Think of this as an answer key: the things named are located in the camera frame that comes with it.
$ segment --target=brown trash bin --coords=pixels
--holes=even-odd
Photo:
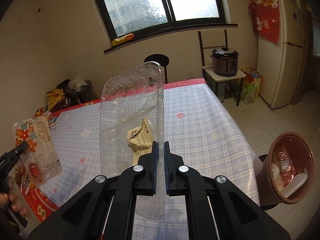
[[[307,170],[307,181],[291,196],[285,198],[277,189],[273,180],[271,170],[272,156],[275,148],[281,147],[285,144],[290,159],[293,161],[296,174]],[[260,205],[274,205],[279,203],[295,204],[302,200],[310,188],[313,178],[314,160],[313,154],[304,141],[304,139],[295,132],[285,132],[280,134],[272,143],[267,158],[263,161],[262,170],[257,174],[257,186],[260,198]]]

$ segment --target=red towel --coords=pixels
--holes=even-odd
[[[278,44],[280,32],[278,0],[251,0],[249,10],[252,16],[253,32]]]

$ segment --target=stool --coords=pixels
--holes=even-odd
[[[240,86],[239,86],[239,92],[237,95],[235,95],[236,99],[236,106],[239,106],[242,88],[243,88],[243,81],[246,75],[238,69],[237,74],[233,77],[223,77],[218,74],[216,74],[213,71],[213,66],[202,66],[202,72],[203,77],[206,80],[208,86],[211,88],[211,90],[218,96],[218,82],[225,82],[232,79],[238,79],[240,78]]]
[[[164,80],[165,84],[168,83],[167,80],[167,65],[169,64],[169,58],[166,55],[163,54],[152,54],[146,57],[143,61],[143,63],[149,62],[149,61],[155,61],[159,63],[161,67],[164,67]]]

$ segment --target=black chair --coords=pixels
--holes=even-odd
[[[167,65],[169,64],[169,58],[163,54],[152,54],[146,57],[143,61],[143,63],[149,62],[149,61],[155,61],[159,63],[160,66],[164,67],[164,78],[165,78],[165,84],[168,83],[167,80]]]

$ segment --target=human hand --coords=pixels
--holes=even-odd
[[[4,208],[11,202],[11,208],[15,212],[19,212],[22,216],[28,216],[28,210],[23,206],[23,203],[19,196],[14,193],[13,184],[14,180],[12,177],[7,177],[8,187],[10,188],[9,194],[0,193],[0,207]]]

